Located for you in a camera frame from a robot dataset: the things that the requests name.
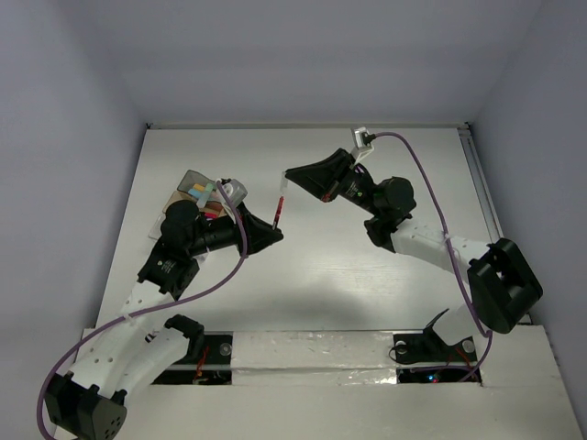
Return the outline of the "red gel pen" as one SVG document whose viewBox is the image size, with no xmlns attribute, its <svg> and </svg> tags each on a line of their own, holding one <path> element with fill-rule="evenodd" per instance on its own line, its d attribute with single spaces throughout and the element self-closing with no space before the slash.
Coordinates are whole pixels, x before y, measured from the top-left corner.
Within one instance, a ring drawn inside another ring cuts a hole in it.
<svg viewBox="0 0 587 440">
<path fill-rule="evenodd" d="M 277 207 L 276 207 L 276 211 L 273 217 L 273 221 L 272 221 L 272 229 L 276 230 L 281 218 L 281 214 L 282 214 L 282 209 L 283 209 L 283 204 L 284 204 L 284 195 L 282 194 L 279 197 L 278 203 L 277 203 Z"/>
</svg>

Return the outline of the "clear pen cap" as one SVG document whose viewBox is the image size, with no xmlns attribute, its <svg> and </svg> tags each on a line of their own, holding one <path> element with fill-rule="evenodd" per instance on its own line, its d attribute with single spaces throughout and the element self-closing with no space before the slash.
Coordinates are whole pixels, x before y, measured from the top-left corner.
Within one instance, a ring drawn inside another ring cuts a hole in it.
<svg viewBox="0 0 587 440">
<path fill-rule="evenodd" d="M 288 187 L 288 180 L 285 176 L 285 172 L 282 173 L 282 177 L 280 180 L 280 196 L 283 198 L 286 194 L 287 191 L 287 187 Z"/>
</svg>

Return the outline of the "light green marker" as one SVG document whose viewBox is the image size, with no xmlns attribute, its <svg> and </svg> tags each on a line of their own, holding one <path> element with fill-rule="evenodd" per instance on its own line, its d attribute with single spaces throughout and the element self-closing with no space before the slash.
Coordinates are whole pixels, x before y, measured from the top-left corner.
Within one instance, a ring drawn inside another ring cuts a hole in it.
<svg viewBox="0 0 587 440">
<path fill-rule="evenodd" d="M 205 186 L 205 193 L 204 195 L 198 199 L 196 205 L 198 206 L 199 209 L 204 209 L 206 204 L 208 203 L 211 195 L 212 195 L 212 191 L 215 189 L 215 186 L 212 183 L 208 183 Z"/>
</svg>

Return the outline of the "light blue marker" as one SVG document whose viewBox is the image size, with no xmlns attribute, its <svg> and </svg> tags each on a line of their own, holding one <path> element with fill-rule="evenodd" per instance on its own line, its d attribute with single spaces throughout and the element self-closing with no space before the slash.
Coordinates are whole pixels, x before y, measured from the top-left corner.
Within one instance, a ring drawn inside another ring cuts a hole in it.
<svg viewBox="0 0 587 440">
<path fill-rule="evenodd" d="M 200 199 L 203 195 L 204 195 L 205 191 L 203 192 L 198 192 L 193 190 L 192 188 L 190 188 L 188 190 L 188 194 L 191 195 L 194 199 Z"/>
</svg>

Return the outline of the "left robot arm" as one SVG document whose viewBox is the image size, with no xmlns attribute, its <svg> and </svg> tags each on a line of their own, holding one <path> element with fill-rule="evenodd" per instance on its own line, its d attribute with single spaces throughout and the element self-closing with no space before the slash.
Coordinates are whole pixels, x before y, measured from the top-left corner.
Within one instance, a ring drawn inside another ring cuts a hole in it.
<svg viewBox="0 0 587 440">
<path fill-rule="evenodd" d="M 194 202 L 172 203 L 117 318 L 85 338 L 90 347 L 65 374 L 52 371 L 45 380 L 38 421 L 78 439 L 115 438 L 130 403 L 166 368 L 205 356 L 204 326 L 174 310 L 189 300 L 184 293 L 200 269 L 198 257 L 235 247 L 245 259 L 282 239 L 244 204 L 208 220 Z"/>
</svg>

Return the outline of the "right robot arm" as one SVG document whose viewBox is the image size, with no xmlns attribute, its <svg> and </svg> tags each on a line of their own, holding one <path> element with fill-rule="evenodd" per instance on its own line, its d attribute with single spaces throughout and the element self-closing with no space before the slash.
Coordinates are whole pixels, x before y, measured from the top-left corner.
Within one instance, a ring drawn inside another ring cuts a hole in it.
<svg viewBox="0 0 587 440">
<path fill-rule="evenodd" d="M 491 331 L 508 334 L 542 298 L 543 288 L 519 246 L 507 238 L 494 243 L 453 236 L 412 217 L 412 183 L 401 177 L 375 182 L 343 149 L 317 163 L 290 168 L 285 179 L 324 203 L 342 197 L 371 214 L 365 221 L 374 246 L 427 262 L 455 275 L 465 290 L 463 305 L 439 313 L 426 326 L 424 352 L 433 359 L 450 354 L 463 339 Z"/>
</svg>

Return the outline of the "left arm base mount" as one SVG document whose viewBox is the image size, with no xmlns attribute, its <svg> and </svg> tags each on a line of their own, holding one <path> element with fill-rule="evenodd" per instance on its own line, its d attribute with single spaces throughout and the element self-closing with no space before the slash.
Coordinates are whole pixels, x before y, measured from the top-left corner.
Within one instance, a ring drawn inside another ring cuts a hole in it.
<svg viewBox="0 0 587 440">
<path fill-rule="evenodd" d="M 231 359 L 233 334 L 208 333 L 205 327 L 176 314 L 168 319 L 165 328 L 179 330 L 189 340 L 186 354 L 166 368 L 153 385 L 223 386 L 232 384 Z"/>
</svg>

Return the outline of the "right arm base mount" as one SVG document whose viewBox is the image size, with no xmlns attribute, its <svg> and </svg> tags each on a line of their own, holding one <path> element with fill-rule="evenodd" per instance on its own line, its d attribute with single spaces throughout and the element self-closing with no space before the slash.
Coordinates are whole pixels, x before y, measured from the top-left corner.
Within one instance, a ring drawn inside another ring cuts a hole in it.
<svg viewBox="0 0 587 440">
<path fill-rule="evenodd" d="M 433 326 L 449 310 L 435 316 L 422 331 L 395 334 L 388 358 L 400 384 L 482 383 L 478 353 L 471 336 L 447 345 Z"/>
</svg>

